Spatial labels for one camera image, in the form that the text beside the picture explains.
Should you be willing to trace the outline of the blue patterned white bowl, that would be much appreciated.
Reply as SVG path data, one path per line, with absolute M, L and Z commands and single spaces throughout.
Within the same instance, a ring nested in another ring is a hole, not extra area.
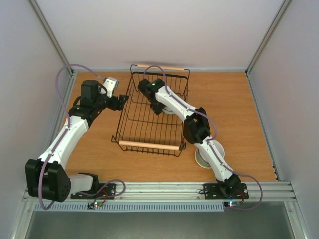
M 165 114 L 168 114 L 168 115 L 173 115 L 173 114 L 174 114 L 174 112 L 173 112 L 171 109 L 169 109 L 168 107 L 164 107 L 164 108 L 162 109 L 162 111 L 163 111 Z

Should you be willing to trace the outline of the plain white bowl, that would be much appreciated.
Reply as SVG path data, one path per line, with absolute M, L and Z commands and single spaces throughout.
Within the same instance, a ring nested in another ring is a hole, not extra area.
M 220 142 L 217 140 L 213 140 L 214 145 L 216 146 L 218 152 L 221 154 L 221 156 L 224 158 L 225 157 L 225 150 Z

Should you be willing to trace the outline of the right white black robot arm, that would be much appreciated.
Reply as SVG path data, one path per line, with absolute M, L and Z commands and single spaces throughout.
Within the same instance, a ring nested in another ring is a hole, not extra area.
M 171 112 L 181 119 L 184 138 L 197 147 L 197 164 L 213 170 L 222 197 L 229 198 L 236 194 L 241 183 L 240 178 L 226 163 L 222 145 L 213 139 L 206 111 L 186 103 L 161 79 L 156 79 L 152 83 L 143 79 L 139 82 L 138 89 L 148 99 L 156 115 Z

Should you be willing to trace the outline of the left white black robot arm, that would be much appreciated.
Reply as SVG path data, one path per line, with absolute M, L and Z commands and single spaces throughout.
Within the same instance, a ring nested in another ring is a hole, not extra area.
M 75 99 L 55 140 L 38 159 L 30 159 L 25 165 L 29 196 L 63 202 L 70 194 L 83 194 L 88 198 L 100 194 L 102 186 L 97 175 L 78 173 L 68 176 L 65 167 L 78 141 L 100 113 L 105 109 L 123 109 L 128 96 L 113 95 L 118 84 L 112 77 L 104 79 L 103 83 L 96 80 L 82 82 L 81 94 Z

